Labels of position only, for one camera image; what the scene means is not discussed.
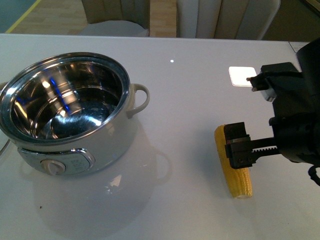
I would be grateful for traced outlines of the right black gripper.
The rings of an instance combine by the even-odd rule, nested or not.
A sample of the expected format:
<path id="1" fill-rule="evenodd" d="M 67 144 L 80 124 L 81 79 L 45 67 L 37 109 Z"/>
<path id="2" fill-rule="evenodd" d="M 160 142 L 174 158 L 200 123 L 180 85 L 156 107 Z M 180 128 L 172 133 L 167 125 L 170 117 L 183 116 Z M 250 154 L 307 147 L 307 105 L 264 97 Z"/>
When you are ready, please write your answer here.
<path id="1" fill-rule="evenodd" d="M 294 163 L 320 163 L 320 120 L 305 88 L 277 87 L 269 120 L 273 137 L 252 140 L 245 123 L 223 126 L 226 157 L 233 169 L 252 167 L 265 156 L 278 155 Z"/>

